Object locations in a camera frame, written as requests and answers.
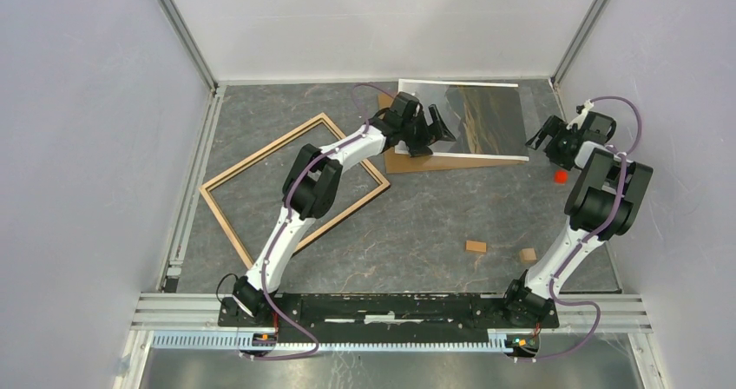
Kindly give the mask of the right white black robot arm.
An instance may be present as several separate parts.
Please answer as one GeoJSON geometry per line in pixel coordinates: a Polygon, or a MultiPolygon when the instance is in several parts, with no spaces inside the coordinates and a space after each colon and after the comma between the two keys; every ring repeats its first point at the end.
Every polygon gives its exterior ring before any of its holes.
{"type": "Polygon", "coordinates": [[[609,145],[615,119],[588,112],[581,122],[551,116],[527,140],[532,149],[563,169],[580,169],[566,201],[566,223],[544,256],[513,280],[501,304],[512,326],[543,325],[553,316],[557,298],[585,258],[634,224],[654,170],[609,145]]]}

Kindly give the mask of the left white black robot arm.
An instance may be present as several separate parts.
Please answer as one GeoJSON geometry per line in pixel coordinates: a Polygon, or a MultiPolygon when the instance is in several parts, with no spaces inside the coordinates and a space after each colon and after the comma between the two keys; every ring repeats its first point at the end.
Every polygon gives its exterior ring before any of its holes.
{"type": "Polygon", "coordinates": [[[331,209],[345,171],[399,143],[410,156],[424,157],[431,155],[434,143],[455,140],[436,105],[424,107],[415,96],[399,92],[389,107],[346,138],[322,147],[303,146],[284,182],[283,205],[273,231],[258,259],[233,287],[241,317],[252,326],[271,319],[273,294],[286,264],[307,230],[331,209]]]}

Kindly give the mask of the landscape photo print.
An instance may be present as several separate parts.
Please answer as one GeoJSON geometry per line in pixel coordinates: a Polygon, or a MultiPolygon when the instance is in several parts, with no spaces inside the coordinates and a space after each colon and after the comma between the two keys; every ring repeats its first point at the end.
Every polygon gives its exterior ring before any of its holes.
{"type": "Polygon", "coordinates": [[[529,160],[516,83],[401,79],[398,89],[422,103],[429,124],[444,123],[432,157],[529,160]]]}

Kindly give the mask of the wooden picture frame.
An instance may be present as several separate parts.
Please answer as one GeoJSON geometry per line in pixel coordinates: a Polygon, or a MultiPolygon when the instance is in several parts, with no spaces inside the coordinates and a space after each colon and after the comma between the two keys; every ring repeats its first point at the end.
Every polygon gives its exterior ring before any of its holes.
{"type": "MultiPolygon", "coordinates": [[[[326,129],[337,140],[342,140],[345,138],[345,133],[332,121],[332,119],[327,114],[320,113],[313,118],[307,120],[306,122],[303,122],[295,129],[290,130],[276,140],[268,143],[265,147],[242,159],[238,163],[234,164],[232,167],[216,175],[209,181],[204,182],[200,186],[199,190],[201,197],[205,200],[215,219],[220,224],[220,227],[222,228],[226,237],[233,245],[236,253],[244,262],[246,268],[250,268],[253,265],[254,259],[246,249],[240,237],[237,235],[232,224],[225,216],[220,205],[214,199],[213,191],[216,188],[222,186],[227,181],[234,178],[236,175],[239,175],[241,172],[262,161],[269,155],[285,147],[288,143],[295,141],[298,137],[304,135],[311,129],[314,129],[320,125],[325,126],[326,129]]],[[[313,242],[330,232],[338,224],[346,220],[350,215],[358,212],[359,209],[367,205],[375,198],[379,197],[391,186],[389,180],[383,174],[381,174],[379,170],[367,159],[360,162],[360,167],[377,183],[377,186],[373,190],[368,192],[364,197],[361,197],[355,203],[351,204],[347,209],[332,217],[322,227],[317,228],[309,234],[306,234],[293,251],[294,254],[300,252],[301,250],[304,250],[309,245],[313,244],[313,242]]]]}

